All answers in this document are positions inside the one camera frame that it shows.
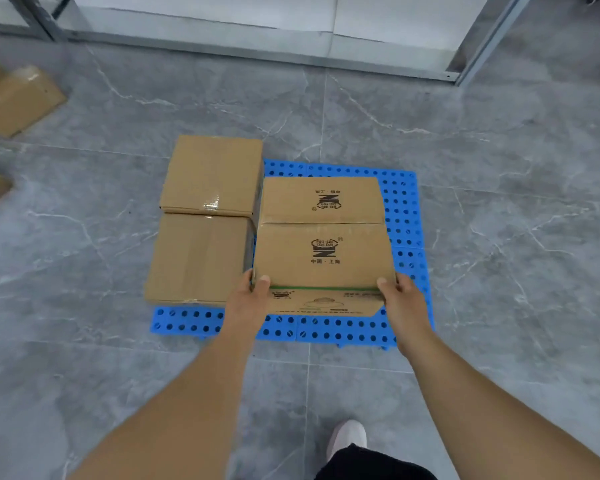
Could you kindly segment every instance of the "blue plastic mat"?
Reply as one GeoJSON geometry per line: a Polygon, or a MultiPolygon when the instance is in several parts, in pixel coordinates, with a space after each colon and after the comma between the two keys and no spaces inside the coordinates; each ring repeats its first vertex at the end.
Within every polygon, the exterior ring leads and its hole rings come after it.
{"type": "MultiPolygon", "coordinates": [[[[429,321],[434,327],[414,172],[265,159],[265,177],[376,177],[384,197],[385,222],[395,268],[409,275],[424,293],[429,321]]],[[[211,337],[217,335],[223,322],[222,308],[158,306],[153,313],[151,331],[163,335],[211,337]]],[[[384,349],[396,346],[384,307],[375,316],[364,318],[267,315],[256,338],[277,342],[380,346],[384,349]]]]}

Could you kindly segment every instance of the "finger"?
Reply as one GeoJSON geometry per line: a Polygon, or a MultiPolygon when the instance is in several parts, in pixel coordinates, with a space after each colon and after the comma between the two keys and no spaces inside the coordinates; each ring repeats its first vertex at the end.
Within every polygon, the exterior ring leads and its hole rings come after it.
{"type": "Polygon", "coordinates": [[[247,269],[242,276],[240,277],[240,281],[238,282],[238,286],[236,286],[236,291],[249,291],[251,289],[251,275],[253,273],[253,268],[247,269]]]}
{"type": "Polygon", "coordinates": [[[402,291],[413,290],[415,284],[410,277],[402,273],[396,273],[396,276],[398,276],[398,284],[400,284],[400,288],[402,288],[402,291]]]}
{"type": "Polygon", "coordinates": [[[271,278],[266,274],[263,274],[258,278],[256,286],[253,288],[253,294],[258,298],[266,298],[267,293],[269,292],[269,286],[271,286],[271,278]]]}
{"type": "Polygon", "coordinates": [[[395,284],[387,281],[386,278],[378,278],[376,283],[378,285],[378,289],[384,295],[385,300],[394,298],[400,293],[400,291],[398,291],[398,289],[395,287],[395,284]]]}

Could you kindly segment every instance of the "person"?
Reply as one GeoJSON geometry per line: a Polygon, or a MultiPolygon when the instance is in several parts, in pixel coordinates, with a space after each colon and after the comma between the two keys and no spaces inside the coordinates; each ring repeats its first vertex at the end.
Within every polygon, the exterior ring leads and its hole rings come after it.
{"type": "MultiPolygon", "coordinates": [[[[270,279],[245,273],[218,336],[86,457],[72,480],[221,480],[231,453],[242,377],[266,316],[270,279]]],[[[378,279],[400,352],[411,363],[462,480],[600,480],[600,458],[496,386],[432,331],[423,295],[403,274],[378,279]]],[[[362,425],[334,432],[316,480],[435,479],[428,470],[366,449],[362,425]]]]}

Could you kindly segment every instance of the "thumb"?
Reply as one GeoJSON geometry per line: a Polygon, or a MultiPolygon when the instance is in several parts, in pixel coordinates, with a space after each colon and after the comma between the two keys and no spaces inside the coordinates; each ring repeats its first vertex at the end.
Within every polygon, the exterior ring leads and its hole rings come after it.
{"type": "Polygon", "coordinates": [[[253,287],[253,294],[258,298],[266,298],[267,293],[269,292],[269,286],[271,285],[271,278],[266,274],[263,274],[258,278],[256,282],[256,286],[253,287]]]}
{"type": "Polygon", "coordinates": [[[378,289],[382,292],[386,301],[396,298],[400,293],[400,291],[398,291],[398,288],[395,287],[395,284],[387,281],[386,278],[378,278],[376,283],[378,285],[378,289]]]}

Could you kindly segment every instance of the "hand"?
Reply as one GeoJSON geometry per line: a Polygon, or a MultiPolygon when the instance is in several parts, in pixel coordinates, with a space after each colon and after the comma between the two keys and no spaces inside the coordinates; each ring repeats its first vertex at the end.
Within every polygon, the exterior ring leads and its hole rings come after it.
{"type": "Polygon", "coordinates": [[[255,339],[267,316],[267,293],[271,279],[265,274],[251,291],[249,286],[253,269],[245,272],[236,289],[231,293],[224,309],[224,325],[220,333],[237,331],[255,339]]]}
{"type": "Polygon", "coordinates": [[[398,350],[407,355],[410,339],[432,332],[424,295],[406,274],[396,273],[398,286],[385,278],[378,278],[377,285],[386,303],[386,314],[398,340],[398,350]]]}

